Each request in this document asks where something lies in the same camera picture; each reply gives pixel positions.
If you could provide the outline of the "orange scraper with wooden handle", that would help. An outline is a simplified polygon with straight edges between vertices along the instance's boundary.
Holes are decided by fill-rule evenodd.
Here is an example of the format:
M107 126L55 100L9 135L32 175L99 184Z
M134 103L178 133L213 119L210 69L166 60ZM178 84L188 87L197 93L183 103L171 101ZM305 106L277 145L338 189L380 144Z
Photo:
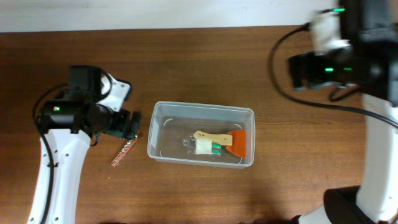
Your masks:
M193 137L196 140L210 140L224 146L234 156L246 158L246 131L243 129L230 131L227 134L209 134L196 131Z

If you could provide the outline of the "clear case of screwdrivers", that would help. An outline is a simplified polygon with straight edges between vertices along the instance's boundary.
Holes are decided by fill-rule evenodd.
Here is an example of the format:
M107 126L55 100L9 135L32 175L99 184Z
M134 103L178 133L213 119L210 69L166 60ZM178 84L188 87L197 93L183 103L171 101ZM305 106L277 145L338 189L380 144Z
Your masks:
M193 134L183 140L183 146L187 148L189 154L193 155L221 156L222 154L222 145L210 140L196 140Z

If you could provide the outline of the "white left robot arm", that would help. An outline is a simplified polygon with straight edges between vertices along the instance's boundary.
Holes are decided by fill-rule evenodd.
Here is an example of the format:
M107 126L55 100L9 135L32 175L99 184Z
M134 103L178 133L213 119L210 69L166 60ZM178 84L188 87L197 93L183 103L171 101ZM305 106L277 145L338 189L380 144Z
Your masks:
M32 117L40 135L40 167L28 223L74 223L86 154L107 134L125 140L116 167L139 139L141 114L122 105L132 85L92 65L72 65L69 81L45 92Z

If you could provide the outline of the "clear plastic container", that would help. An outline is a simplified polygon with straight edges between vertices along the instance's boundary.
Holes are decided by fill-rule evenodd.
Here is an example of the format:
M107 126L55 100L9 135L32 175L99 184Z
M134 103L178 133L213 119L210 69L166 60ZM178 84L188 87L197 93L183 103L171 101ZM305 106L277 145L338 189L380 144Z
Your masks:
M158 162L243 169L254 162L255 138L249 108L159 101L147 154Z

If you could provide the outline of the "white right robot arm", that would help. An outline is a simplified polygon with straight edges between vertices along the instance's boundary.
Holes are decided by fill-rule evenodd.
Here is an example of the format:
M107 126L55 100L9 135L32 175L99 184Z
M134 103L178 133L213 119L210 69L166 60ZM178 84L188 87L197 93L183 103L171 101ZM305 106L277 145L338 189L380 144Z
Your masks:
M314 49L289 59L293 87L336 85L325 108L366 119L359 186L330 189L323 204L295 223L397 222L397 31L387 1L340 1L301 26ZM340 106L338 90L360 93L362 108Z

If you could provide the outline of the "orange socket bit rail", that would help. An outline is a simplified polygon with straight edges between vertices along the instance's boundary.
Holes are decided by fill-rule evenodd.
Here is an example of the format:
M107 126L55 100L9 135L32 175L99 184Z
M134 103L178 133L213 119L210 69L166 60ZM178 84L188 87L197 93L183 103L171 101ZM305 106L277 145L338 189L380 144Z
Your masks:
M139 136L135 135L134 139L128 140L125 145L121 148L115 158L112 160L111 165L113 168L117 167L119 163L125 158L129 150L136 144L139 140Z

